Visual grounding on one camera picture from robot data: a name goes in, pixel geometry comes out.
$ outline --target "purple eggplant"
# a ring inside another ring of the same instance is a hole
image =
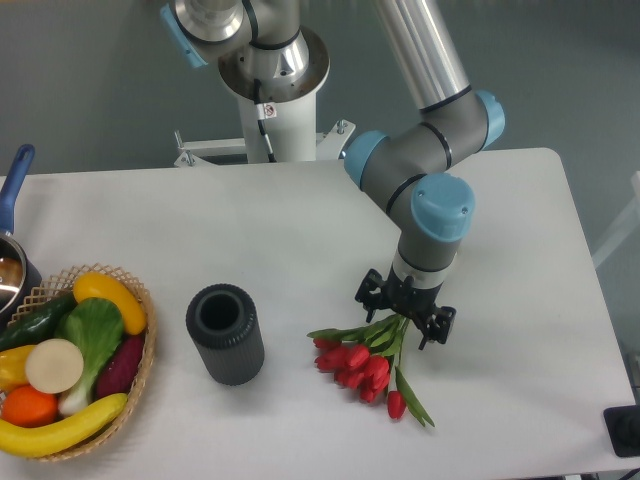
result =
[[[113,393],[129,393],[142,359],[144,335],[127,337],[96,382],[96,399]]]

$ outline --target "orange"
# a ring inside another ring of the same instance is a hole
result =
[[[53,423],[58,415],[58,399],[42,393],[31,385],[16,388],[2,405],[2,419],[18,427],[43,427]]]

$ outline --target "banana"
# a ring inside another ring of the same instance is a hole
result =
[[[43,457],[73,447],[115,419],[127,404],[125,393],[95,401],[59,422],[22,428],[0,420],[0,450],[19,457]]]

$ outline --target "red tulip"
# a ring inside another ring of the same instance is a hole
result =
[[[382,377],[371,378],[371,390],[373,390],[374,392],[383,390],[387,385],[389,385],[390,380],[391,374],[389,372],[385,373]]]
[[[398,420],[402,417],[406,408],[407,404],[400,392],[397,390],[389,392],[389,395],[387,395],[387,411],[391,418]]]
[[[336,370],[336,373],[333,374],[333,379],[338,385],[342,385],[343,387],[346,387],[348,376],[349,376],[349,371],[343,368],[340,370]]]
[[[371,403],[376,399],[376,394],[371,390],[369,385],[363,385],[360,389],[360,400]]]
[[[369,361],[370,356],[369,349],[364,345],[358,344],[349,351],[345,363],[349,370],[358,370]]]
[[[333,350],[342,345],[340,340],[325,340],[324,338],[314,338],[313,344],[320,350]]]
[[[367,378],[381,378],[389,373],[389,362],[380,355],[372,355],[364,367],[364,376]]]
[[[355,390],[360,386],[362,381],[364,380],[364,372],[362,370],[358,371],[349,371],[347,372],[347,376],[345,379],[345,386]]]
[[[318,358],[316,358],[316,363],[318,364],[318,368],[324,372],[331,372],[333,370],[344,368],[345,359],[347,358],[347,354],[349,353],[349,349],[344,345],[340,345],[333,350],[329,350],[328,352],[323,353]]]

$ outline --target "yellow squash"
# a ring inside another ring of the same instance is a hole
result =
[[[43,457],[73,447],[114,420],[127,404],[127,395],[115,393],[59,422],[22,428],[0,420],[0,450],[19,457]]]
[[[0,352],[0,390],[8,393],[29,383],[24,365],[34,348],[35,345],[26,345]]]
[[[122,283],[99,272],[87,272],[73,285],[73,296],[80,303],[87,298],[104,298],[120,310],[124,331],[138,335],[147,326],[147,317],[136,297]]]

